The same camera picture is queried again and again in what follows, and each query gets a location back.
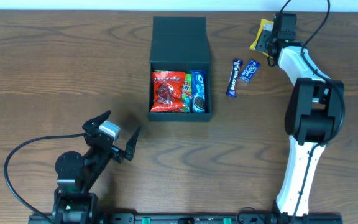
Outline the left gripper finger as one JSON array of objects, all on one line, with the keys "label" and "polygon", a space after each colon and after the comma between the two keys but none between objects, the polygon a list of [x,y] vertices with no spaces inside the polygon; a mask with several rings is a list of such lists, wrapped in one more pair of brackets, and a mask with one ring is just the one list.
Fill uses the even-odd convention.
[{"label": "left gripper finger", "polygon": [[125,150],[125,159],[127,159],[128,161],[131,161],[134,157],[135,154],[135,148],[136,148],[136,144],[137,144],[137,139],[139,137],[140,134],[140,130],[141,127],[139,126],[135,133],[131,136],[131,138],[128,140],[127,144],[126,144],[126,150]]},{"label": "left gripper finger", "polygon": [[99,128],[99,126],[109,118],[110,114],[111,114],[111,110],[107,110],[103,114],[87,120],[84,123],[84,129]]}]

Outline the yellow snack bag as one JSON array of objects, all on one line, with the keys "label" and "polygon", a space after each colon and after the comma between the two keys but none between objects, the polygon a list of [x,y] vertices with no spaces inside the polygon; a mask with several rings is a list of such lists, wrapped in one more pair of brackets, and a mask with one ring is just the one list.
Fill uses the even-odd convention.
[{"label": "yellow snack bag", "polygon": [[261,19],[260,26],[254,42],[251,44],[250,49],[258,51],[268,56],[267,42],[272,36],[273,21]]}]

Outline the small blue Eclipse pack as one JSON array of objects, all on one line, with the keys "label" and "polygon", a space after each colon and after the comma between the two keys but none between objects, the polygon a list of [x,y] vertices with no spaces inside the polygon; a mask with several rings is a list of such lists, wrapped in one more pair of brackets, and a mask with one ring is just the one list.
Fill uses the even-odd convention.
[{"label": "small blue Eclipse pack", "polygon": [[260,63],[254,59],[250,59],[250,61],[240,74],[239,78],[249,83],[259,68]]}]

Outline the Cadbury Dairy Milk bar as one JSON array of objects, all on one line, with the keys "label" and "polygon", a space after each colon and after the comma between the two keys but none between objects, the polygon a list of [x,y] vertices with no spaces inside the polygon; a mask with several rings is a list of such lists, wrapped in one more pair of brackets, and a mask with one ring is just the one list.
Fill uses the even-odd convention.
[{"label": "Cadbury Dairy Milk bar", "polygon": [[229,80],[229,84],[226,90],[226,95],[235,98],[236,97],[236,83],[237,78],[241,72],[241,67],[243,65],[243,61],[241,59],[235,58],[232,61],[232,70],[231,76]]}]

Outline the red snack bag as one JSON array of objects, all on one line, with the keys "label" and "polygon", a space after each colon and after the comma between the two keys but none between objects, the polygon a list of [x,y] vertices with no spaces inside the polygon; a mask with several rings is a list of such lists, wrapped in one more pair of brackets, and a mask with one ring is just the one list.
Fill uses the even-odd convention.
[{"label": "red snack bag", "polygon": [[169,112],[185,106],[181,100],[185,72],[154,71],[152,83],[154,86],[154,101],[151,113]]}]

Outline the blue Oreo cookie pack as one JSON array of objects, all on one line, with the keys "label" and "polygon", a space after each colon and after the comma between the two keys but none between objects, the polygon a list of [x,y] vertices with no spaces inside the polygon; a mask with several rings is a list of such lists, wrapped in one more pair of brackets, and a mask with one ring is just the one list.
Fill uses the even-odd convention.
[{"label": "blue Oreo cookie pack", "polygon": [[192,97],[193,113],[205,113],[205,71],[191,70],[192,75]]}]

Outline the Haribo worms gummy bag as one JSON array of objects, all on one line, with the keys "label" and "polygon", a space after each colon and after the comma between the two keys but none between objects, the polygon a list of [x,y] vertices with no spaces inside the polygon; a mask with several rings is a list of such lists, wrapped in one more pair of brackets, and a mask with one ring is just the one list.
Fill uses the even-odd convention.
[{"label": "Haribo worms gummy bag", "polygon": [[191,90],[191,74],[186,73],[185,81],[182,88],[181,100],[184,102],[185,106],[178,110],[167,111],[167,112],[159,112],[159,113],[189,113],[191,100],[192,100],[192,90]]}]

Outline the dark green box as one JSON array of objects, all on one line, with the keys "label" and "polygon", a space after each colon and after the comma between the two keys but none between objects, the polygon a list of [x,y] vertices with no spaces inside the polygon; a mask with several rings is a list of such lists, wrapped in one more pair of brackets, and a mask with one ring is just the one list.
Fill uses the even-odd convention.
[{"label": "dark green box", "polygon": [[156,70],[190,73],[206,72],[205,113],[151,113],[149,121],[208,122],[212,118],[211,54],[205,17],[153,18],[150,48],[150,72]]}]

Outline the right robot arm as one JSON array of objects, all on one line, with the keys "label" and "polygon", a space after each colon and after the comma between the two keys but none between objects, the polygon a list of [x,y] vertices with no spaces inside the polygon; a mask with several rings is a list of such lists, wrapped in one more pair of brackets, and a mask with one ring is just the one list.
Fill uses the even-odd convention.
[{"label": "right robot arm", "polygon": [[319,158],[344,121],[344,84],[325,75],[312,61],[293,31],[262,29],[253,45],[279,66],[293,84],[285,113],[289,157],[282,188],[276,201],[277,220],[305,222],[309,218],[309,195]]}]

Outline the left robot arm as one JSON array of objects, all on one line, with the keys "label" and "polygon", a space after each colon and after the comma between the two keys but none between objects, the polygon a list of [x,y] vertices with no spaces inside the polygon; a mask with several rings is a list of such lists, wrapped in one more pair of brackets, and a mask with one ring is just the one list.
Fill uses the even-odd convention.
[{"label": "left robot arm", "polygon": [[107,164],[114,160],[131,161],[135,154],[140,128],[128,140],[124,150],[115,146],[120,127],[109,122],[111,111],[86,121],[82,135],[89,147],[86,154],[68,151],[58,157],[55,171],[58,188],[54,192],[52,218],[54,223],[107,223],[98,208],[98,196],[90,190]]}]

